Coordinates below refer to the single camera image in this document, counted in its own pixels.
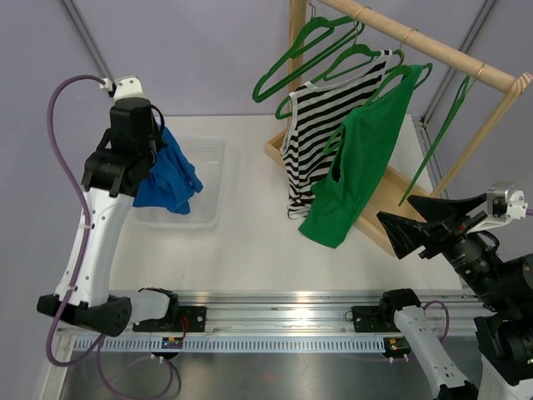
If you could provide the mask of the blue tank top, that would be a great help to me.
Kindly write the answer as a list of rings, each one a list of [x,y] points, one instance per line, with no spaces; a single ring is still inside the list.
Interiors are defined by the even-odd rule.
[[[162,137],[167,145],[157,152],[156,163],[141,182],[132,206],[187,215],[191,212],[189,199],[202,191],[203,184],[167,127]]]

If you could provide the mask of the green tank top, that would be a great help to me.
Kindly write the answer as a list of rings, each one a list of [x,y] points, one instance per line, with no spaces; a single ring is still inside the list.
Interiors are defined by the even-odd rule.
[[[315,198],[300,233],[329,248],[344,242],[368,204],[391,159],[423,65],[392,80],[367,107],[356,107],[335,138],[341,145],[327,175],[311,187]]]

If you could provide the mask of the green hanger of blue top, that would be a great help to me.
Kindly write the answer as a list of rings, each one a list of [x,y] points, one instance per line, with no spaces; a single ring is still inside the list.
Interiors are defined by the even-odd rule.
[[[474,83],[479,79],[481,73],[483,72],[484,68],[486,66],[486,63],[482,63],[481,67],[477,71],[475,77],[473,78],[473,82],[471,82],[471,77],[466,76],[463,81],[461,82],[460,86],[458,87],[456,91],[456,95],[451,103],[451,107],[446,115],[446,118],[444,119],[444,122],[441,124],[441,128],[439,132],[436,135],[435,140],[432,142],[429,150],[427,151],[426,155],[424,156],[420,166],[417,168],[415,176],[412,178],[410,183],[408,184],[406,190],[404,191],[401,200],[398,203],[398,206],[401,206],[407,197],[411,194],[412,189],[417,184],[417,181],[422,173],[422,171],[426,168],[426,165],[430,161],[431,157],[433,156],[435,150],[437,149],[438,145],[440,144],[442,138],[445,136],[449,126],[455,119],[456,114],[460,110],[461,106],[463,105],[466,96],[468,92],[471,90]]]

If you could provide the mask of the striped black white tank top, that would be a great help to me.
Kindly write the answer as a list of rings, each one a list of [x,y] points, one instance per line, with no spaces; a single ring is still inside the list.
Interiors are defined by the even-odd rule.
[[[389,68],[391,50],[381,50],[361,74],[325,87],[303,83],[289,94],[291,121],[280,154],[288,178],[290,219],[304,218],[315,198],[311,187],[328,173],[336,151],[324,153],[327,141],[353,108],[379,88]]]

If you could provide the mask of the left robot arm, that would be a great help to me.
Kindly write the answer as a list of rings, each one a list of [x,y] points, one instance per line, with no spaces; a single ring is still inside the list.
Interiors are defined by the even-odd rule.
[[[141,182],[163,148],[156,107],[143,97],[116,100],[110,126],[84,163],[81,226],[60,283],[42,295],[37,311],[109,337],[127,326],[173,330],[180,321],[176,294],[146,287],[131,297],[109,292],[118,239]]]

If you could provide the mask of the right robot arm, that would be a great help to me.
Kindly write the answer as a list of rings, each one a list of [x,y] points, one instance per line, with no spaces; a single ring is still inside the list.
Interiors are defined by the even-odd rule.
[[[530,399],[532,397],[532,256],[502,261],[497,237],[482,225],[490,214],[470,212],[486,203],[481,194],[461,200],[411,195],[417,221],[381,211],[398,258],[441,255],[474,293],[487,316],[474,319],[482,378],[476,386],[452,361],[430,331],[426,313],[411,289],[384,292],[380,325],[399,330],[426,376],[434,399]]]

